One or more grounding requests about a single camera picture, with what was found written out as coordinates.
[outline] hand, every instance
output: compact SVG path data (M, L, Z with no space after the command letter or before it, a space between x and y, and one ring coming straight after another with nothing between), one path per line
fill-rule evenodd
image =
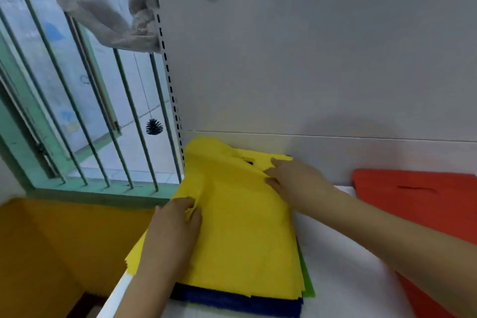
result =
M288 205L299 213L312 216L317 209L332 208L332 196L339 194L325 177L314 167L299 160L271 159L273 166L265 173L270 185Z
M186 221L186 210L194 199L170 200L162 209L156 208L147 229L138 275L161 275L175 284L184 274L199 236L202 210L197 207Z

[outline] yellow felt sheet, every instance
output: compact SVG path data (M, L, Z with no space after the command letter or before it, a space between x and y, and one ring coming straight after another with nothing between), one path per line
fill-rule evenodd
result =
M185 148L186 171L173 198L202 207L202 227L181 283L246 296L297 299L303 276L289 207L265 182L270 158L196 137ZM139 265L146 233L126 258Z

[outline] hanging pine cone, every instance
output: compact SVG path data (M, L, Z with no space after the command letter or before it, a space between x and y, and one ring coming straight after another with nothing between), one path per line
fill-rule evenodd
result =
M157 119L150 119L146 125L146 132L148 135L158 135L164 131L164 127Z

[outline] string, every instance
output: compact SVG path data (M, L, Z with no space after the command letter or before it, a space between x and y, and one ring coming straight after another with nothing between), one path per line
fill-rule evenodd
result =
M151 119L152 119L151 108L149 107L149 102L147 102L147 96L146 96L146 90L144 89L143 78L139 71L139 66L137 65L136 53L134 53L134 60L136 61L136 68L137 68L137 73L139 73L139 79L141 80L141 86L143 86L143 92L144 92L144 98L146 99L147 110L149 111L149 116L151 116Z

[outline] white table surface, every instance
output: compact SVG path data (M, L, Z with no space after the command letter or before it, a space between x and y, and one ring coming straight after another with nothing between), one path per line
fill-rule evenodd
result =
M354 195L351 187L340 190ZM315 288L301 318L414 318L393 273L369 251L339 232L296 213L295 232ZM113 318L132 276L124 274L97 318ZM170 300L162 318L261 317Z

